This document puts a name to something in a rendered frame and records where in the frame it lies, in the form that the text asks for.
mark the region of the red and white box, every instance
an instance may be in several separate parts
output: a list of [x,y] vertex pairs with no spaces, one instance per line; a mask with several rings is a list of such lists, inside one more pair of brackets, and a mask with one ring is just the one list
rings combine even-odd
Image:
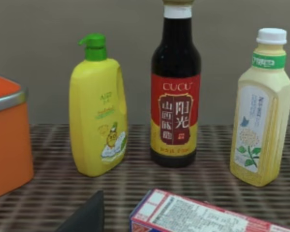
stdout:
[[207,203],[153,189],[131,213],[130,232],[290,232],[290,230]]

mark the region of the dark glass bottle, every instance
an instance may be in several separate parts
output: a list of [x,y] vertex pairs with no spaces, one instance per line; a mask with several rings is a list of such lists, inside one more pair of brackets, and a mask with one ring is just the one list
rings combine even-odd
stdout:
[[196,156],[201,57],[192,41],[191,6],[166,5],[164,17],[151,65],[151,158],[176,168]]

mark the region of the red and yellow label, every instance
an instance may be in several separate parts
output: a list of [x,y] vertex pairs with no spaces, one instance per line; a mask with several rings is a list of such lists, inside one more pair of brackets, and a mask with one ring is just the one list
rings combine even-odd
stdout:
[[196,149],[200,75],[151,77],[151,148],[166,156],[184,156]]

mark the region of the butterfly illustration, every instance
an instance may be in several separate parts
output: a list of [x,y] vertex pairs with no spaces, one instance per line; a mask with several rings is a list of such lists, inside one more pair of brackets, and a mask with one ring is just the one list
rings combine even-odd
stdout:
[[241,127],[246,127],[248,126],[249,120],[244,116],[243,121],[241,123]]

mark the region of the bottle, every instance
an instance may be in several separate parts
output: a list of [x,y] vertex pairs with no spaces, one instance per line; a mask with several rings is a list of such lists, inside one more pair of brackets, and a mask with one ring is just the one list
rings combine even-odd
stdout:
[[196,156],[201,57],[192,41],[192,0],[165,0],[163,36],[151,65],[151,158],[185,167]]
[[99,176],[124,157],[128,136],[127,107],[119,63],[107,58],[105,36],[94,33],[86,44],[86,59],[70,82],[70,136],[78,171]]
[[285,72],[287,32],[259,30],[252,67],[238,81],[231,172],[262,187],[277,178],[290,112]]

